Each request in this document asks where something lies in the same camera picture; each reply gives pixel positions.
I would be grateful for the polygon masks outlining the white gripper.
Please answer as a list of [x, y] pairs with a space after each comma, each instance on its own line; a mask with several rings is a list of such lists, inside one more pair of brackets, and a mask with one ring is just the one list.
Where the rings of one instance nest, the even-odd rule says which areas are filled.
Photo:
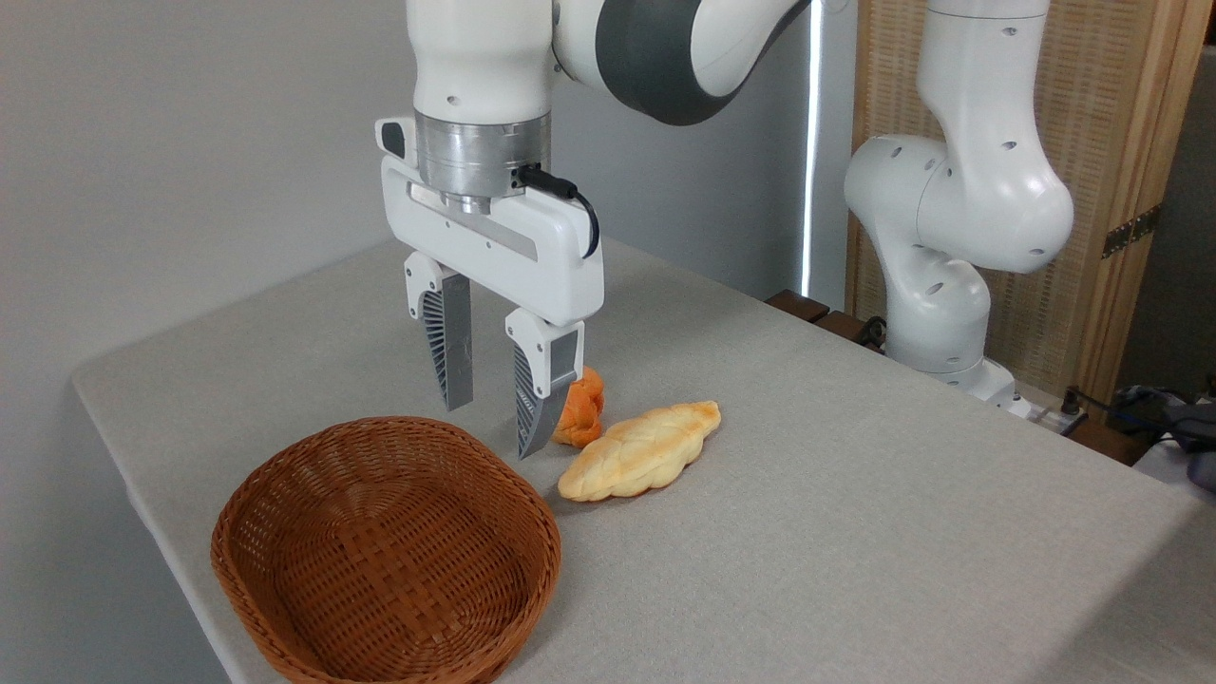
[[469, 214], [406, 161], [385, 155], [379, 169], [392, 232], [416, 250], [404, 260], [409, 316], [423, 325], [447, 411], [473, 400], [471, 280], [520, 307], [505, 329], [514, 344], [518, 455], [530, 456], [551, 441], [582, 377], [579, 320], [604, 299], [603, 256], [585, 256], [587, 213], [574, 200], [527, 189], [491, 200], [489, 214]]

